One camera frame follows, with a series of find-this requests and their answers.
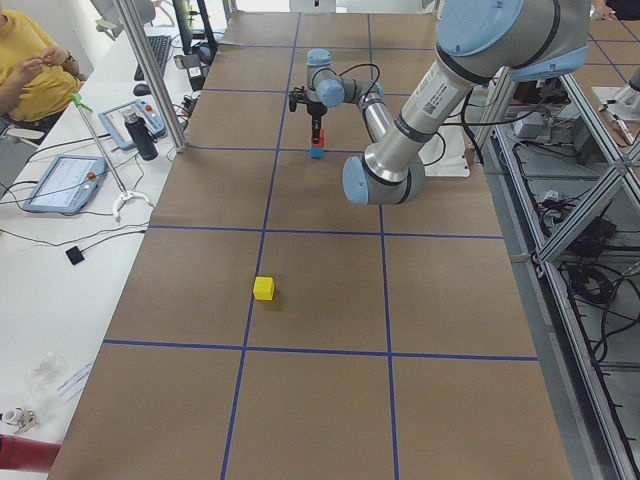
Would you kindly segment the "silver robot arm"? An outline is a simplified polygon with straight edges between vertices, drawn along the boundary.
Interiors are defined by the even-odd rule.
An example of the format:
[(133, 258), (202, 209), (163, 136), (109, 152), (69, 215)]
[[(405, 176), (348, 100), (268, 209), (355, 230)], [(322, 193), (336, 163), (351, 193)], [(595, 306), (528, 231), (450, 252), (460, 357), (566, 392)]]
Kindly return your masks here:
[(328, 109), (356, 105), (372, 143), (346, 160), (344, 194), (357, 205), (401, 204), (424, 187), (420, 150), (475, 86), (502, 67), (522, 82), (568, 74), (585, 62), (590, 8), (587, 1), (449, 1), (437, 26), (436, 59), (398, 115), (390, 114), (377, 82), (335, 73), (325, 49), (308, 52), (307, 83), (290, 92), (289, 108), (305, 105), (317, 143)]

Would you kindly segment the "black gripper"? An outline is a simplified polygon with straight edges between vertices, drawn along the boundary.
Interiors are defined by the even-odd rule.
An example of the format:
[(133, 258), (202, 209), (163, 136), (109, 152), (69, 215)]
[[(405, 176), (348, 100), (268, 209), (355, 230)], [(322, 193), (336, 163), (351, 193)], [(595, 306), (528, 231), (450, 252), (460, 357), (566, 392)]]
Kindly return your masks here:
[(327, 107), (321, 102), (309, 100), (306, 104), (307, 113), (311, 116), (311, 144), (319, 145), (321, 139), (321, 118), (327, 113)]

